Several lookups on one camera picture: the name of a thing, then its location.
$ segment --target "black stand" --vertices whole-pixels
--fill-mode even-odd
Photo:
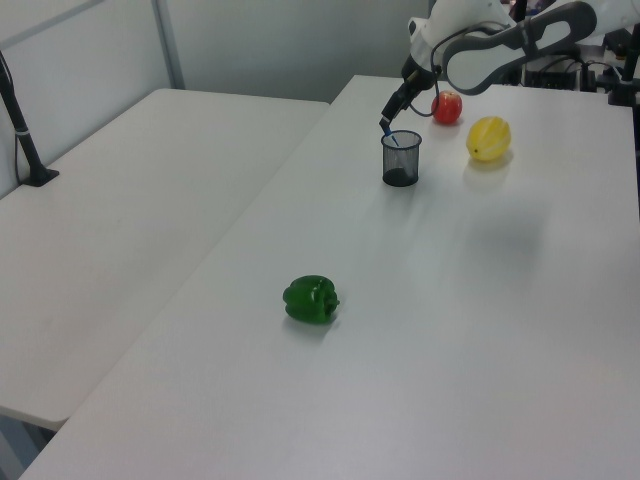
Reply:
[[[13,128],[15,128],[16,135],[18,135],[18,140],[20,140],[20,145],[22,145],[22,150],[24,151],[24,155],[31,170],[29,178],[23,180],[22,183],[32,187],[41,187],[51,179],[57,177],[59,172],[49,170],[42,165],[36,146],[33,144],[33,140],[31,139],[29,128],[27,128],[27,123],[25,122],[20,106],[18,105],[13,85],[4,68],[0,68],[0,94],[2,95],[2,100],[4,100],[4,104],[7,107],[11,123],[13,123]]]
[[[622,107],[636,106],[636,93],[640,92],[640,80],[633,78],[640,56],[640,24],[633,27],[631,41],[627,48],[627,59],[624,62],[622,79],[615,72],[608,75],[600,75],[597,85],[609,92],[609,105]]]

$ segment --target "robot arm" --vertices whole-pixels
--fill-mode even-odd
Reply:
[[[411,55],[402,69],[404,83],[382,111],[385,132],[440,74],[456,90],[477,95],[513,67],[640,23],[640,0],[558,0],[517,24],[499,0],[428,2],[428,18],[409,22]]]

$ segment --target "wall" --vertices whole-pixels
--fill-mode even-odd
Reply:
[[[192,90],[331,102],[354,74],[400,75],[426,0],[158,0]]]
[[[151,0],[105,0],[3,53],[45,164],[169,86]],[[0,103],[0,197],[14,187],[13,126]]]

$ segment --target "black cable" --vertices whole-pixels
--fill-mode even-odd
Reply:
[[[538,76],[542,75],[544,72],[549,70],[554,65],[557,65],[558,63],[564,62],[566,60],[573,60],[574,62],[578,62],[578,63],[582,62],[582,60],[576,60],[575,57],[571,57],[569,55],[564,56],[564,57],[560,57],[560,58],[556,58],[555,60],[553,60],[552,62],[549,62],[547,65],[545,65],[540,70],[538,70],[537,75]]]
[[[409,107],[411,108],[411,110],[413,110],[413,112],[415,114],[420,115],[421,117],[424,117],[424,118],[429,118],[429,117],[432,117],[438,111],[438,108],[440,107],[440,88],[438,87],[438,77],[442,73],[442,67],[440,65],[438,65],[436,67],[436,64],[435,64],[436,50],[438,48],[440,48],[443,44],[447,43],[452,38],[457,37],[458,35],[464,35],[465,33],[471,33],[473,31],[477,30],[478,26],[480,26],[480,25],[481,24],[476,24],[476,25],[473,25],[471,27],[467,27],[467,28],[463,28],[462,30],[458,30],[457,32],[452,33],[451,35],[446,37],[444,40],[442,40],[439,43],[437,43],[435,47],[433,47],[433,49],[431,50],[430,63],[431,63],[431,72],[434,73],[435,76],[436,76],[436,83],[435,83],[436,104],[435,104],[434,108],[431,109],[431,113],[422,113],[419,110],[417,110],[412,104],[409,104]]]
[[[573,62],[571,62],[571,63],[569,64],[569,66],[565,69],[565,71],[564,71],[564,72],[562,72],[562,74],[563,74],[563,75],[566,75],[567,73],[569,73],[569,69],[570,69],[571,67],[573,67],[576,63],[580,63],[580,62],[579,62],[578,60],[574,60]]]
[[[11,85],[11,92],[15,94],[15,89],[13,86],[13,77],[11,76],[11,70],[9,70],[9,65],[2,54],[2,50],[0,50],[0,65],[2,69],[7,73],[7,77],[9,78],[9,84]],[[18,173],[18,133],[14,133],[14,141],[13,141],[13,171],[16,176],[16,183],[18,186],[22,185],[22,181],[20,180],[20,174]]]
[[[11,76],[9,65],[7,65],[7,61],[4,59],[4,55],[2,55],[2,50],[0,50],[0,64],[2,64],[2,69],[7,72],[7,77],[9,77],[9,83],[11,84],[11,90],[13,90],[13,77]]]
[[[609,68],[616,68],[613,65],[611,65],[610,63],[605,63],[605,62],[596,62],[595,60],[589,60],[587,62],[587,65],[604,65],[605,67],[609,67]]]
[[[14,135],[15,141],[13,144],[13,171],[16,174],[16,183],[18,186],[22,185],[22,180],[20,180],[20,174],[18,173],[18,134]]]

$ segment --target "green bell pepper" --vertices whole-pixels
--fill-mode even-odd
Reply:
[[[297,278],[284,291],[282,299],[292,318],[313,324],[331,322],[331,314],[340,303],[333,282],[319,275]]]

